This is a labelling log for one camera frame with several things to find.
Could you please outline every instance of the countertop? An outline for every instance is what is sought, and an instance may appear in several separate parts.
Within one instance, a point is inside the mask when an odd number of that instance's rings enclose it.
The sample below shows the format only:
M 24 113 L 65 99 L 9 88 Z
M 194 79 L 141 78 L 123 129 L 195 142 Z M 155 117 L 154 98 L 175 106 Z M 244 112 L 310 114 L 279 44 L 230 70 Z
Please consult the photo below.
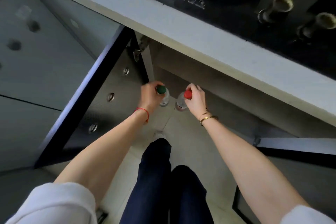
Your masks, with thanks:
M 336 81 L 154 0 L 74 0 L 336 126 Z

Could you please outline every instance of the red bottle cap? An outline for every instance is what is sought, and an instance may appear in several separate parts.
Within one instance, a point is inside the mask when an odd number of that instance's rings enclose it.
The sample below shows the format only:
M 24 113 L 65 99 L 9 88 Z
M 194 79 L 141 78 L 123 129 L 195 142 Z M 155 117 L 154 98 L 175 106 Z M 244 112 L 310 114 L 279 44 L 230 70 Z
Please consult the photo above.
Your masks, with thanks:
M 193 92 L 191 91 L 191 89 L 187 89 L 185 92 L 184 92 L 184 97 L 186 99 L 191 99 L 193 97 Z

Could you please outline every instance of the leg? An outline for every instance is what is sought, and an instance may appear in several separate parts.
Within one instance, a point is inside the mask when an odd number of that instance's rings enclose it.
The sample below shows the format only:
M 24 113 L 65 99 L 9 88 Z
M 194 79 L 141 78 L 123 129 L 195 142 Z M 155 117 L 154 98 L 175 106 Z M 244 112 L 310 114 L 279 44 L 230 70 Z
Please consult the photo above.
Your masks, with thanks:
M 171 181 L 170 224 L 213 224 L 207 191 L 197 175 L 189 167 L 177 166 Z
M 151 143 L 142 155 L 138 179 L 120 224 L 167 223 L 171 146 L 164 138 Z

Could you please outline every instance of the plastic bottle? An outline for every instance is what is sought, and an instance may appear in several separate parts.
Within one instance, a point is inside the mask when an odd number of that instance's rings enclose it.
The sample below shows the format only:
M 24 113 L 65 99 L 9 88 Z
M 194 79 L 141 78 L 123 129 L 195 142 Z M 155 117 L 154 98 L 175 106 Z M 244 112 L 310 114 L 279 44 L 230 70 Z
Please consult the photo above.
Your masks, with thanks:
M 176 105 L 175 105 L 176 109 L 180 112 L 187 110 L 188 107 L 187 107 L 185 99 L 191 99 L 192 96 L 193 96 L 193 93 L 191 92 L 191 89 L 188 89 L 182 92 L 177 98 Z
M 156 86 L 156 91 L 158 94 L 165 94 L 165 97 L 162 99 L 160 106 L 167 106 L 169 103 L 169 90 L 162 85 Z

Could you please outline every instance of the white sleeve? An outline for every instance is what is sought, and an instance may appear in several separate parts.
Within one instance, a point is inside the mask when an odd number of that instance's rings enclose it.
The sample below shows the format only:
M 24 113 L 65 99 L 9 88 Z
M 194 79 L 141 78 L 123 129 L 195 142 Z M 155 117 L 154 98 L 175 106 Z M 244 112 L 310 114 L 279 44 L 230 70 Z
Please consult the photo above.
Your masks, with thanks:
M 328 216 L 320 213 L 319 211 L 298 205 L 287 213 L 281 220 L 280 224 L 335 224 L 335 222 Z
M 6 224 L 97 224 L 95 198 L 77 183 L 46 183 L 33 189 Z

